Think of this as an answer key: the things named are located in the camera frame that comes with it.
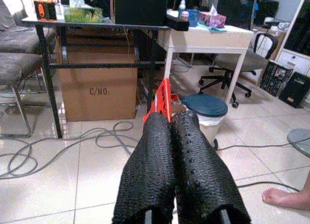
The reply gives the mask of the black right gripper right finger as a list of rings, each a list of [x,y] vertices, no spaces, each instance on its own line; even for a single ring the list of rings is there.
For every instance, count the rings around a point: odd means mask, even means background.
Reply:
[[[171,120],[178,222],[249,224],[250,215],[234,179],[200,130],[192,111]]]

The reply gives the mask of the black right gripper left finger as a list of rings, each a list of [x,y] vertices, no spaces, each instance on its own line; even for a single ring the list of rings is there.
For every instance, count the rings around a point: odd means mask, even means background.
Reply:
[[[123,168],[112,222],[143,224],[150,210],[152,223],[169,224],[174,209],[174,190],[170,125],[163,115],[152,113]]]

